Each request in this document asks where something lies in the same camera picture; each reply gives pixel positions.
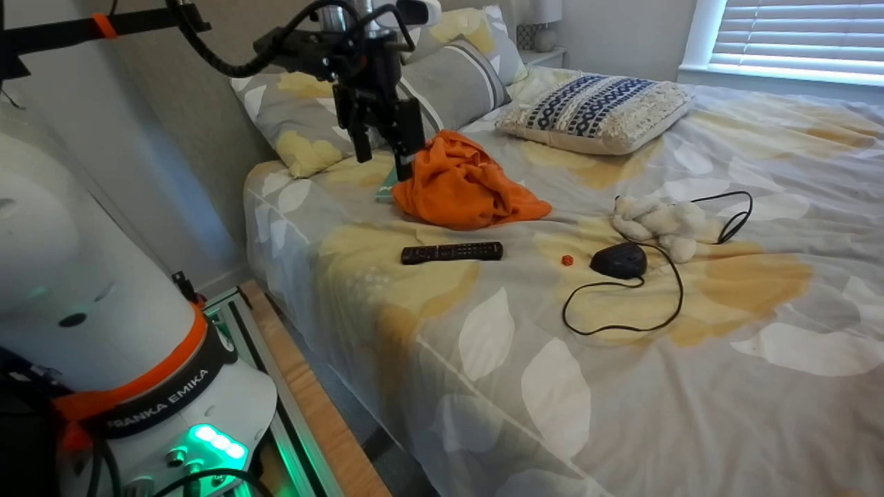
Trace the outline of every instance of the computer mouse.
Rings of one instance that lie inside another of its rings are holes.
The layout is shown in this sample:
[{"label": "computer mouse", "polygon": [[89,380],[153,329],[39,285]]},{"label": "computer mouse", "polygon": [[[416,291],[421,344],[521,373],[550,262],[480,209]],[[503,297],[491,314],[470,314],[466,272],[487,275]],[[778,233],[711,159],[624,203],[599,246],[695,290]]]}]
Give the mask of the computer mouse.
[{"label": "computer mouse", "polygon": [[596,251],[588,267],[613,278],[639,278],[647,271],[647,256],[639,243],[618,243]]}]

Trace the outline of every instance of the bed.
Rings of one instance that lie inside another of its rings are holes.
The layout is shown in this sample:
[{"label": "bed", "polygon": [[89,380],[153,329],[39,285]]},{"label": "bed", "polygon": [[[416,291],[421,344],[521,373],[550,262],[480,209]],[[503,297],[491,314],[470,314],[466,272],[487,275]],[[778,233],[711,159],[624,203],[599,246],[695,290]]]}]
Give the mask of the bed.
[{"label": "bed", "polygon": [[[458,129],[548,216],[434,227],[385,195],[381,145],[313,149],[331,164],[245,178],[253,275],[440,494],[884,494],[884,106],[676,86],[690,109],[632,151],[501,129],[568,77],[517,69]],[[238,91],[260,115],[253,86]],[[690,256],[647,249],[644,287],[568,300],[611,280],[588,264],[621,240],[618,199],[723,189],[755,199],[733,240],[715,232],[745,203],[711,202]],[[487,240],[503,260],[400,264],[403,246]],[[679,291],[657,332],[564,322],[651,329]]]}]

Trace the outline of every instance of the orange towel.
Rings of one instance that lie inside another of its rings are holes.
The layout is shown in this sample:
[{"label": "orange towel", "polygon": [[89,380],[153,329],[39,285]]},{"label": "orange towel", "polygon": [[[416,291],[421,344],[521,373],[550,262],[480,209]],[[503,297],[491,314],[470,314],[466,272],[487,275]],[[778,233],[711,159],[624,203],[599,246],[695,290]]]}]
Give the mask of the orange towel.
[{"label": "orange towel", "polygon": [[553,209],[454,129],[441,129],[416,151],[412,176],[392,187],[392,202],[407,216],[454,229],[537,221]]}]

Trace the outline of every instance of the black remote control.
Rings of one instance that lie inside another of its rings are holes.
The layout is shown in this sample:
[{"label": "black remote control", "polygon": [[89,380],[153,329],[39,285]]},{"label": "black remote control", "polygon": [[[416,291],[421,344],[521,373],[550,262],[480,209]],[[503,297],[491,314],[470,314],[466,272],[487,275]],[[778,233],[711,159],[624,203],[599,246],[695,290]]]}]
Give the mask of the black remote control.
[{"label": "black remote control", "polygon": [[454,246],[407,246],[400,254],[403,264],[423,264],[430,260],[501,260],[501,243],[454,243]]}]

